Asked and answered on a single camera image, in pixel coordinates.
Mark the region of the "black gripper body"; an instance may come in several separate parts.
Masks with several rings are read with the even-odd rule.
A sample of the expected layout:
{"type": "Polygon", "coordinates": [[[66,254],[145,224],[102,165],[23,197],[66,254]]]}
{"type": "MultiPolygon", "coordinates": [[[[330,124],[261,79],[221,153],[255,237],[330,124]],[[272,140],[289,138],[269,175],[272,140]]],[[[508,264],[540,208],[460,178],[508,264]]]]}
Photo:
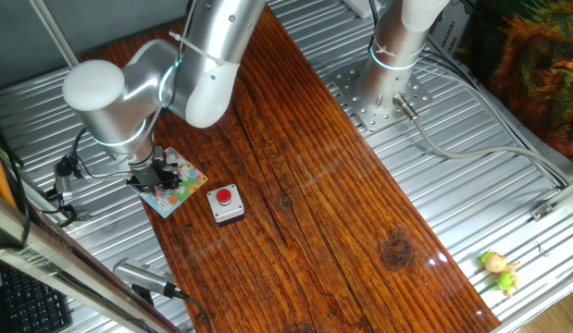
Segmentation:
{"type": "Polygon", "coordinates": [[[153,190],[161,179],[158,173],[166,165],[166,156],[162,147],[154,147],[148,158],[141,163],[130,164],[131,176],[127,184],[137,190],[153,190]]]}

